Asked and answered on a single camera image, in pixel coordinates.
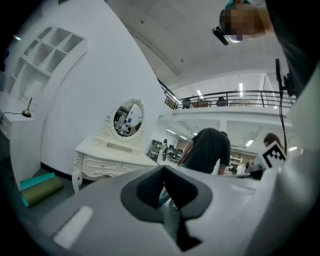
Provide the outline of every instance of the rolled mat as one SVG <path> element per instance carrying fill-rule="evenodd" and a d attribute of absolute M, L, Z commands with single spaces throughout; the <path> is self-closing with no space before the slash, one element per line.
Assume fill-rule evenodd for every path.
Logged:
<path fill-rule="evenodd" d="M 63 187 L 64 185 L 60 179 L 52 177 L 21 190 L 21 198 L 25 206 L 33 206 Z"/>

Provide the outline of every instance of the balcony railing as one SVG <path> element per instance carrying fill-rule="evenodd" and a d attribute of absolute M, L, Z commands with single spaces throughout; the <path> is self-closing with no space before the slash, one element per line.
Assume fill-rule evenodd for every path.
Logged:
<path fill-rule="evenodd" d="M 223 91 L 178 99 L 169 89 L 165 89 L 165 103 L 173 110 L 211 107 L 261 107 L 278 109 L 280 92 L 271 90 Z M 295 97 L 283 93 L 282 107 L 291 108 Z"/>

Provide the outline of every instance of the white shelf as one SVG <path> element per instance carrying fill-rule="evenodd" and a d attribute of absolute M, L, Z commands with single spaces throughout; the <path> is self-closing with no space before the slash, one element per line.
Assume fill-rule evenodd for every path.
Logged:
<path fill-rule="evenodd" d="M 32 98 L 31 105 L 36 107 L 57 67 L 71 54 L 72 49 L 84 40 L 62 28 L 47 27 L 20 56 L 9 78 L 7 92 L 12 98 L 20 100 L 25 105 Z M 87 50 L 87 47 L 87 44 L 82 44 L 80 49 Z M 70 63 L 75 62 L 68 61 L 65 65 L 68 66 Z"/>

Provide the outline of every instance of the white curved wall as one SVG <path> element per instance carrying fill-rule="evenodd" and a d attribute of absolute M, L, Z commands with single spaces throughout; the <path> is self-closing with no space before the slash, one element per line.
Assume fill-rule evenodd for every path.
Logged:
<path fill-rule="evenodd" d="M 146 150 L 165 98 L 121 21 L 103 0 L 68 1 L 59 6 L 58 1 L 48 1 L 43 14 L 45 22 L 87 38 L 88 51 L 54 96 L 42 134 L 41 161 L 71 174 L 75 147 L 94 136 L 106 116 L 129 98 L 141 98 L 144 103 Z"/>

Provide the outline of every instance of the ceiling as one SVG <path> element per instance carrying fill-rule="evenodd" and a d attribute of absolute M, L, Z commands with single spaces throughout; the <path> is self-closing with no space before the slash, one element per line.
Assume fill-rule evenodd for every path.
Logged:
<path fill-rule="evenodd" d="M 274 73 L 286 63 L 274 35 L 223 45 L 212 33 L 226 0 L 109 0 L 156 76 L 178 89 L 226 75 Z"/>
<path fill-rule="evenodd" d="M 259 90 L 261 83 L 264 82 L 265 75 L 265 73 L 252 73 L 223 76 L 187 85 L 173 90 L 172 92 L 178 99 L 183 99 L 191 96 L 198 96 L 197 90 L 199 90 L 203 95 L 235 90 L 238 91 L 239 83 L 242 83 L 243 90 L 245 91 Z"/>

